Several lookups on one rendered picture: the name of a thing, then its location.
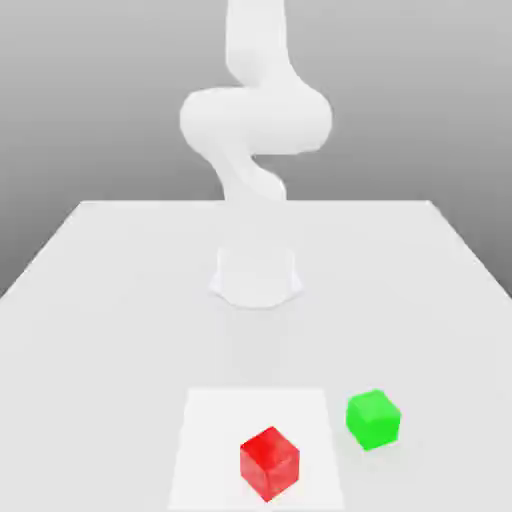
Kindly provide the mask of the small green cube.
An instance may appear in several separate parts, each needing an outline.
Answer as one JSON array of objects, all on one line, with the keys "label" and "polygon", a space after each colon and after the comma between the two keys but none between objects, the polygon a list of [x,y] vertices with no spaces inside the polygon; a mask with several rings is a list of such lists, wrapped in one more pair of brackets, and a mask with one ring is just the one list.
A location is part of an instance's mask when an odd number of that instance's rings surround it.
[{"label": "small green cube", "polygon": [[379,389],[352,396],[347,403],[345,423],[365,450],[373,450],[398,440],[401,411]]}]

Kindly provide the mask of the small red cube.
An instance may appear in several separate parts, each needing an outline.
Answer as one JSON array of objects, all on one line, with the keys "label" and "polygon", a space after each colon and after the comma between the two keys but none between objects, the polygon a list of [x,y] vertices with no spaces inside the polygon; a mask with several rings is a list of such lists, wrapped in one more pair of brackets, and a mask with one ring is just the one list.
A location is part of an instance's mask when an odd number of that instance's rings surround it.
[{"label": "small red cube", "polygon": [[300,475],[300,450],[270,426],[240,445],[240,475],[269,502],[295,484]]}]

